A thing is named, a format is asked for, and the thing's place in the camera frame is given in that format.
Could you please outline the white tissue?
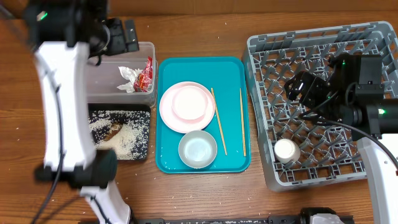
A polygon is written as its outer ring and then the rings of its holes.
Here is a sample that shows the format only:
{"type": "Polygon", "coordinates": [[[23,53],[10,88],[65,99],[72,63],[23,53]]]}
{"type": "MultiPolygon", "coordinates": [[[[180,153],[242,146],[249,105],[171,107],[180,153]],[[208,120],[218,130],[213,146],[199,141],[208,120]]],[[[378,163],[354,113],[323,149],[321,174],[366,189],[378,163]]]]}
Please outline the white tissue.
{"type": "Polygon", "coordinates": [[[131,69],[129,67],[118,67],[121,76],[127,80],[128,82],[123,85],[117,86],[117,89],[119,90],[124,90],[127,93],[133,93],[135,92],[134,89],[134,83],[141,74],[142,70],[141,69],[131,69]]]}

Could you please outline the red snack wrapper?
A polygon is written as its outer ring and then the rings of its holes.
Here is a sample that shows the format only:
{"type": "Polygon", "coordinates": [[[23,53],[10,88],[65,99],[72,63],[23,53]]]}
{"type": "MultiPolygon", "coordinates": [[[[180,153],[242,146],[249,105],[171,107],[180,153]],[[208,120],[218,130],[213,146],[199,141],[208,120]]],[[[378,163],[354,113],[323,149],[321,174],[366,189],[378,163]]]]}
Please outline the red snack wrapper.
{"type": "Polygon", "coordinates": [[[152,88],[152,78],[153,59],[152,57],[148,57],[145,69],[143,69],[134,82],[134,90],[138,92],[148,92],[152,88]]]}

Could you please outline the white paper cup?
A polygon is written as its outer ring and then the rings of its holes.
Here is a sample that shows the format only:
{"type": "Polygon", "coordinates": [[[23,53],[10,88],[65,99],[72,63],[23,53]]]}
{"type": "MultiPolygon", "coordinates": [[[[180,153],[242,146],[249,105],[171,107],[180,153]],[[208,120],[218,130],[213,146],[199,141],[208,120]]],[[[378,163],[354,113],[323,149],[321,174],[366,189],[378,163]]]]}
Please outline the white paper cup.
{"type": "Polygon", "coordinates": [[[283,164],[297,162],[300,158],[299,146],[289,139],[280,139],[274,145],[274,154],[283,164]]]}

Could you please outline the grey bowl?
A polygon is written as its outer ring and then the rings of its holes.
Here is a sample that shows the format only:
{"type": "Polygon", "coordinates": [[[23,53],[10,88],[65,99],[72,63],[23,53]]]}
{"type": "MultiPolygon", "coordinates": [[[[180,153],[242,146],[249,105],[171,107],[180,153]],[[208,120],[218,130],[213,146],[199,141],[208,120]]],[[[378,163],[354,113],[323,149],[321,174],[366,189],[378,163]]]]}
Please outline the grey bowl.
{"type": "Polygon", "coordinates": [[[214,137],[202,130],[185,134],[178,144],[181,161],[192,169],[203,169],[213,163],[218,153],[214,137]]]}

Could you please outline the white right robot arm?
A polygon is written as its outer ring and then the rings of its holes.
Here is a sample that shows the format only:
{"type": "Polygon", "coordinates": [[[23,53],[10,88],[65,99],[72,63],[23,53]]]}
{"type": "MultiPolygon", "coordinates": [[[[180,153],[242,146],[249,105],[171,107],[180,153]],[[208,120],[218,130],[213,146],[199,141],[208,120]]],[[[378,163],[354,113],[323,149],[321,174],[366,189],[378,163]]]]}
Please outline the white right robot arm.
{"type": "Polygon", "coordinates": [[[324,80],[301,71],[286,81],[289,100],[308,111],[302,120],[351,131],[367,177],[375,223],[397,223],[397,99],[385,98],[380,55],[340,54],[324,80]]]}

